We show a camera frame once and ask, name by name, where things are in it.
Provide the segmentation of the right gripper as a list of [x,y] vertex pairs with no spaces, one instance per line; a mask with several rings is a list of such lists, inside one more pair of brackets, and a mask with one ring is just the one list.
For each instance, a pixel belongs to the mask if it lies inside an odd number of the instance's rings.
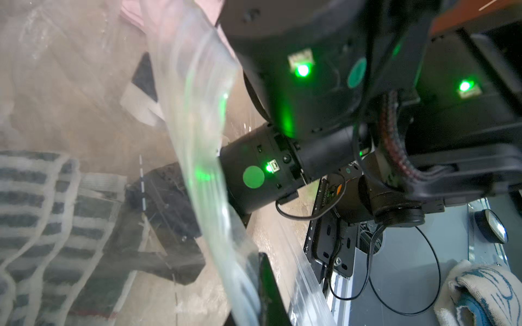
[[[141,241],[142,222],[155,233],[164,253],[131,247]],[[190,285],[205,267],[197,239],[201,231],[178,163],[156,168],[125,188],[114,233],[99,263],[99,274],[115,277],[132,271]]]

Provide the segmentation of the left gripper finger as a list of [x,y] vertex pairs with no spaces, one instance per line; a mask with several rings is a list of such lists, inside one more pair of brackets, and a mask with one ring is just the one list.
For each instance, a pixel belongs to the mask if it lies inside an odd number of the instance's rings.
[[291,326],[290,318],[281,298],[269,257],[259,253],[258,294],[260,296],[260,325]]

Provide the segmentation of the green white striped towel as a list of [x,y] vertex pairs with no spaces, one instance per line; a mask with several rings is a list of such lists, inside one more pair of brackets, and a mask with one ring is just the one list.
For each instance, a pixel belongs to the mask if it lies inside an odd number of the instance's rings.
[[1,152],[1,324],[113,325],[135,274],[102,276],[127,179]]

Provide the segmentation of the clear plastic vacuum bag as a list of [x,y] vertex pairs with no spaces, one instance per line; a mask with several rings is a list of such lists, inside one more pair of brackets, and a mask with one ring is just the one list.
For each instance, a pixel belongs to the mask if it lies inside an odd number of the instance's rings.
[[334,325],[294,226],[246,228],[260,125],[195,1],[1,2],[2,325]]

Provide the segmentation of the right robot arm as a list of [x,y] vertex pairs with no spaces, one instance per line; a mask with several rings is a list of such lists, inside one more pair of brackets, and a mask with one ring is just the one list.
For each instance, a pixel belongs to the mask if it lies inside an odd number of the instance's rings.
[[141,1],[144,26],[167,49],[149,54],[176,164],[125,193],[131,217],[171,228],[173,259],[112,251],[117,271],[182,284],[204,266],[200,190],[225,187],[249,215],[297,197],[324,175],[339,185],[314,219],[419,224],[428,213],[521,189],[521,80],[502,56],[456,31],[429,42],[449,1],[227,1],[229,47],[190,1]]

